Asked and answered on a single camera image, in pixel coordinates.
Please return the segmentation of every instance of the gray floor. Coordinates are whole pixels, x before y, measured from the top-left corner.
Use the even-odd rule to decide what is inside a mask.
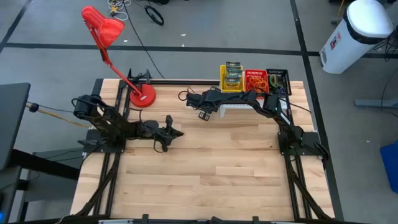
[[[25,0],[0,1],[0,39],[6,35],[24,3]],[[335,28],[330,21],[336,17],[339,5],[327,0],[296,0],[296,3],[307,49],[319,51]],[[93,40],[80,16],[82,7],[89,4],[102,13],[107,11],[106,1],[33,0],[8,42],[92,45]],[[165,18],[163,27],[153,24],[135,4],[128,6],[145,45],[300,50],[289,0],[173,0],[156,8]],[[389,6],[387,11],[398,23],[398,3]],[[129,24],[115,44],[139,45]],[[109,54],[115,66],[123,72],[130,67],[135,73],[148,68],[154,77],[159,77],[145,52],[111,50]],[[219,65],[227,60],[240,61],[245,68],[288,69],[291,80],[304,81],[310,96],[301,56],[150,54],[167,78],[218,78]],[[325,73],[318,57],[310,57],[310,64],[345,220],[394,223],[398,195],[389,188],[379,149],[398,139],[398,119],[378,110],[357,109],[353,101],[380,99],[388,76],[398,68],[397,60],[386,63],[383,59],[360,59],[341,75]],[[91,92],[96,78],[116,77],[102,63],[97,50],[12,47],[4,48],[0,54],[0,74],[0,84],[32,84],[29,101],[66,110],[72,109],[72,98]],[[391,80],[386,99],[398,96],[397,84],[398,75]],[[78,121],[71,114],[62,115]],[[84,138],[85,133],[84,128],[26,111],[16,148],[34,152],[78,147],[76,141]],[[71,203],[72,198],[35,202],[37,206],[29,208],[28,220],[61,217]]]

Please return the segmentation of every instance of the yellow cable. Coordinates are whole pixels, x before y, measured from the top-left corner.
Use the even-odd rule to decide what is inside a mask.
[[[341,12],[341,8],[343,7],[344,1],[345,1],[345,0],[342,0],[342,1],[341,1],[340,8],[338,9],[338,14],[337,14],[337,25],[340,23],[340,12]]]
[[[87,125],[79,124],[79,123],[76,123],[76,122],[73,122],[73,121],[69,121],[69,120],[67,120],[67,119],[65,119],[65,118],[63,118],[63,117],[61,117],[61,116],[59,116],[59,115],[57,115],[57,114],[55,114],[55,113],[51,113],[51,112],[48,112],[48,111],[45,111],[45,110],[42,110],[42,109],[38,109],[38,112],[43,113],[43,114],[47,114],[47,115],[50,115],[50,116],[53,116],[54,118],[61,119],[61,120],[63,120],[63,121],[66,121],[66,122],[68,122],[68,123],[70,123],[70,124],[73,124],[73,125],[78,126],[78,127],[81,127],[81,128],[89,128],[89,126],[87,126]]]

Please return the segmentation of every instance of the wooden tabletop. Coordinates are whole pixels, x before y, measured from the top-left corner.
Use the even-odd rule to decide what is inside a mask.
[[[114,105],[118,79],[105,79],[101,97]],[[308,108],[303,82],[290,82],[290,101]],[[227,110],[209,121],[186,107],[177,94],[188,85],[153,85],[155,103],[142,119],[164,125],[166,115],[184,136],[173,140],[168,153],[153,150],[153,141],[128,141],[121,156],[111,218],[293,220],[285,161],[277,141],[278,125],[254,110]],[[210,86],[190,86],[196,93]],[[292,107],[294,123],[312,131],[311,114]],[[137,120],[131,111],[129,121]],[[104,154],[92,153],[84,162],[71,214],[79,211],[98,186]],[[307,189],[319,206],[334,217],[322,162],[302,156]],[[297,190],[300,216],[303,203]],[[101,213],[104,212],[105,190]]]

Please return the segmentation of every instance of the label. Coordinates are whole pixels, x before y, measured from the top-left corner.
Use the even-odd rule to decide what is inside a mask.
[[[330,48],[333,50],[336,45],[338,44],[338,42],[341,41],[341,36],[340,36],[340,32],[338,32],[335,36],[335,38],[333,38],[333,40],[331,40],[330,42]]]
[[[286,116],[283,114],[283,112],[280,112],[280,116],[290,125],[290,121],[286,118]]]

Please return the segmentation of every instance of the white container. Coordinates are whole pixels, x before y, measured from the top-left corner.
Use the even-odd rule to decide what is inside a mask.
[[[324,71],[342,73],[393,30],[389,16],[379,2],[352,2],[320,51]]]

